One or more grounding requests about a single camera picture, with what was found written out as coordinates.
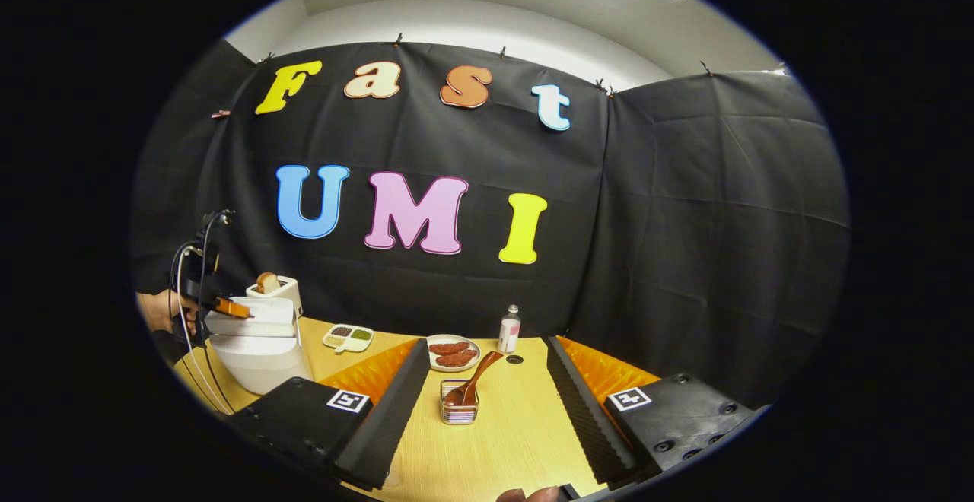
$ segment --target spice tray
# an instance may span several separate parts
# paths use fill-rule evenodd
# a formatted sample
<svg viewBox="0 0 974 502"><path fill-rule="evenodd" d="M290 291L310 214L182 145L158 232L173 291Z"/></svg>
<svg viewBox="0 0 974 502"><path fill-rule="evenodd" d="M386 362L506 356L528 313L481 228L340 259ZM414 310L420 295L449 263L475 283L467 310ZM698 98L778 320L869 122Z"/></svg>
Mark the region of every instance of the spice tray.
<svg viewBox="0 0 974 502"><path fill-rule="evenodd" d="M321 339L321 343L329 348L334 348L337 354L345 351L362 352L372 343L373 338L375 338L375 332L372 329L338 324L328 329L326 335Z"/></svg>

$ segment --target bottle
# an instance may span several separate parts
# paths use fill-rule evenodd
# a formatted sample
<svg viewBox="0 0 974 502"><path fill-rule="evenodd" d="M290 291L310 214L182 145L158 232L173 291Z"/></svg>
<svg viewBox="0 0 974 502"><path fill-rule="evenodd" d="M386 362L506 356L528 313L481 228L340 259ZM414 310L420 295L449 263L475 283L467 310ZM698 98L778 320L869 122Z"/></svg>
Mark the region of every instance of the bottle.
<svg viewBox="0 0 974 502"><path fill-rule="evenodd" d="M514 352L517 346L517 334L521 331L521 318L517 315L517 305L508 306L508 314L501 318L501 335L497 340L497 349L505 354Z"/></svg>

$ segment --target pink letter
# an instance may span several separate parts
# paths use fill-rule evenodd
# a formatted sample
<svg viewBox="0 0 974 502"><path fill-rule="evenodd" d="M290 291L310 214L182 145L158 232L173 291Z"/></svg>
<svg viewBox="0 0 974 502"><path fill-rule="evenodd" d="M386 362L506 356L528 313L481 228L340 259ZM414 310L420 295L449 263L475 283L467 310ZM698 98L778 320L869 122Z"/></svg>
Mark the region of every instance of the pink letter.
<svg viewBox="0 0 974 502"><path fill-rule="evenodd" d="M457 241L457 214L460 197L466 193L466 180L453 176L441 176L434 180L416 204L401 173L372 173L368 182L375 186L375 216L372 232L365 236L365 245L375 249L390 249L396 239L390 235L390 221L396 222L396 231L407 249L416 243L423 225L428 224L427 237L420 242L420 249L436 255L456 255L460 252Z"/></svg>

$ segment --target plate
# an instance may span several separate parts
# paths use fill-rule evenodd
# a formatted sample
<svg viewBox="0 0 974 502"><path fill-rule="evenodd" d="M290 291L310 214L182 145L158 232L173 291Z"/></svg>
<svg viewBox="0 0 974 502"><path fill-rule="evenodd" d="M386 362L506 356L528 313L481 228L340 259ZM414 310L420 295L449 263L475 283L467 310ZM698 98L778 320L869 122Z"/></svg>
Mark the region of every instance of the plate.
<svg viewBox="0 0 974 502"><path fill-rule="evenodd" d="M477 362L480 361L480 356L483 353L480 351L480 346L477 346L477 343L476 342L473 342L473 340L470 340L469 338L466 338L465 336L459 336L459 335L432 335L432 336L427 336L427 344L429 346L432 346L434 344L456 344L457 342L469 342L470 343L470 348L472 348L473 350L477 350L477 355L476 356L473 356L473 359L470 360L469 362L466 362L465 366L460 366L460 367L443 367L443 366L441 366L441 364L436 364L436 357L439 357L439 356L437 356L436 354L434 354L432 352L429 352L429 368L431 368L432 370L442 371L442 373L456 373L459 370L468 370L469 368L475 366L477 364Z"/></svg>
<svg viewBox="0 0 974 502"><path fill-rule="evenodd" d="M338 328L345 328L343 331L348 331L347 335L335 335L335 331ZM367 332L368 339L354 338L352 333L356 331ZM372 339L375 338L375 331L372 329L365 328L364 326L350 326L348 324L338 324L332 326L328 329L325 336L321 337L321 343L325 346L330 346L335 349L335 353L341 354L345 350L349 352L362 352L368 348L369 344L372 343Z"/></svg>

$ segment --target blue letter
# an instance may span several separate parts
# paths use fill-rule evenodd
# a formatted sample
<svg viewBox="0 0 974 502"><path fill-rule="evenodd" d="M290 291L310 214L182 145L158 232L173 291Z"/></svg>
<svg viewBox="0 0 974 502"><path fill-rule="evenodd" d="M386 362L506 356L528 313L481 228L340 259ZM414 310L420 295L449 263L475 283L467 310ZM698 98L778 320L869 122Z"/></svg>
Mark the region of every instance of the blue letter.
<svg viewBox="0 0 974 502"><path fill-rule="evenodd" d="M565 131L571 127L571 122L567 118L562 118L559 112L559 104L569 106L570 100L561 94L561 90L554 84L545 86L535 86L531 88L531 93L538 96L538 117L542 124L556 131Z"/></svg>
<svg viewBox="0 0 974 502"><path fill-rule="evenodd" d="M308 221L301 214L301 184L310 171L304 166L278 168L278 221L293 236L313 240L324 238L338 224L338 200L342 194L342 182L349 176L344 166L324 166L317 175L324 182L321 188L321 215Z"/></svg>

